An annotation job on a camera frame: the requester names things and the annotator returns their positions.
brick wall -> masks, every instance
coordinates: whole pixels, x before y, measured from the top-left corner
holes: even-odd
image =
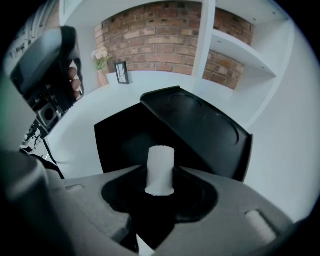
[[[197,2],[166,1],[124,11],[95,28],[97,47],[105,46],[113,55],[114,62],[126,61],[128,71],[166,71],[191,75],[201,8],[201,3]],[[221,13],[221,18],[216,13],[217,29],[226,31],[228,28],[227,33],[233,36],[234,28],[240,32],[237,26],[245,27],[242,19],[233,14],[230,19],[228,12]],[[253,35],[253,28],[249,31],[252,33],[241,35],[243,40],[247,40],[245,43],[252,40],[249,35]],[[234,89],[243,70],[241,63],[210,51],[203,78]],[[114,72],[113,66],[106,68],[105,72]]]

black tray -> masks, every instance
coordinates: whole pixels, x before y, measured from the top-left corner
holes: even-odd
[[[238,181],[244,179],[253,137],[226,114],[179,86],[145,93],[140,102],[214,174]]]
[[[174,164],[243,181],[253,136],[179,86],[144,94],[139,104],[94,126],[104,173],[146,165],[149,148],[169,146]]]

white wall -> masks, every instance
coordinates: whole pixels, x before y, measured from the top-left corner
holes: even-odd
[[[244,183],[293,221],[308,216],[320,192],[320,68],[298,29],[284,78],[248,131],[254,137]]]
[[[98,88],[97,69],[91,59],[91,53],[96,49],[94,27],[77,28],[78,44],[82,64],[84,94],[87,95]]]

white cylinder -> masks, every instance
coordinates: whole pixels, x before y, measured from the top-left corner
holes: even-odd
[[[247,212],[245,217],[265,245],[277,238],[275,231],[257,210]]]
[[[170,196],[175,190],[173,185],[173,168],[175,150],[169,146],[149,148],[145,192],[153,196]]]

white foam block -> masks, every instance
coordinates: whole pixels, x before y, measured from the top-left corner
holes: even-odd
[[[153,196],[169,196],[173,188],[175,150],[169,146],[149,148],[145,192]]]
[[[147,245],[145,241],[143,241],[141,237],[138,236],[137,234],[136,234],[136,240],[138,242],[140,256],[151,256],[155,253],[155,251],[152,250],[152,248],[149,247],[149,245]]]

